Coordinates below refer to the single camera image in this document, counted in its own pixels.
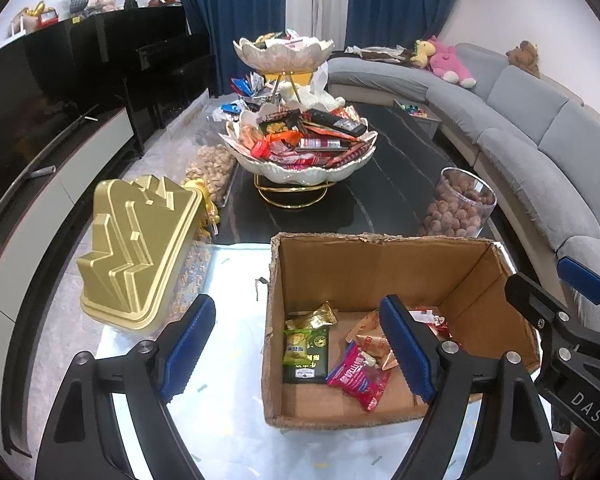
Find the sofa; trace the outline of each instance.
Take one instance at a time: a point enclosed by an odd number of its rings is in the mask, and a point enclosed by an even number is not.
[[[509,66],[506,56],[460,43],[477,80],[467,90],[431,72],[352,57],[330,59],[329,91],[351,102],[429,106],[442,133],[494,190],[541,285],[600,332],[600,306],[561,282],[571,256],[600,274],[600,115],[576,94]]]

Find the brown teddy bear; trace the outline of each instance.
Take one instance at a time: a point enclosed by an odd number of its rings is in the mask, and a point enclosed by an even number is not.
[[[538,50],[529,41],[523,41],[520,46],[507,52],[509,64],[517,66],[525,72],[540,77],[538,68]]]

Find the brown cardboard box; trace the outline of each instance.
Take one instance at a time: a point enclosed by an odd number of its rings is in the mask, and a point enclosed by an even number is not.
[[[280,233],[271,250],[262,363],[267,424],[359,428],[419,418],[427,410],[399,368],[371,413],[339,388],[282,383],[286,312],[313,310],[326,300],[338,311],[338,323],[330,331],[329,370],[344,354],[347,332],[387,294],[397,294],[414,308],[438,306],[452,336],[470,354],[499,358],[515,350],[529,371],[539,367],[534,332],[505,299],[504,284],[512,270],[490,240]]]

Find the scalloped bowl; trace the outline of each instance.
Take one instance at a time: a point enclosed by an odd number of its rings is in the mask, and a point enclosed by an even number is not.
[[[271,45],[267,49],[256,47],[246,38],[240,38],[234,49],[238,57],[248,66],[263,74],[285,72],[313,72],[329,59],[333,50],[333,40],[315,43],[292,49],[284,44]]]
[[[240,129],[238,123],[227,123],[226,124],[228,136],[232,139],[237,139],[237,135]],[[301,186],[317,186],[318,184],[322,184],[324,182],[339,182],[344,180],[351,174],[362,168],[373,156],[376,150],[376,139],[378,138],[378,134],[376,132],[371,132],[375,134],[372,139],[371,148],[360,158],[356,160],[352,160],[344,166],[339,168],[333,168],[327,170],[325,168],[305,168],[304,170],[287,170],[282,166],[275,164],[274,162],[264,162],[261,160],[255,160],[250,156],[246,156],[240,151],[236,150],[231,142],[227,139],[227,136],[220,135],[222,140],[224,140],[224,144],[227,146],[229,151],[233,153],[235,158],[238,159],[238,163],[249,173],[262,175],[268,178],[270,181],[275,182],[276,184],[300,184]]]

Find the clear plastic jar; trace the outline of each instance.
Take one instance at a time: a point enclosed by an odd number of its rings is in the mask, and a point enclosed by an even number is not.
[[[495,207],[496,196],[485,181],[465,170],[445,168],[418,236],[475,238]]]

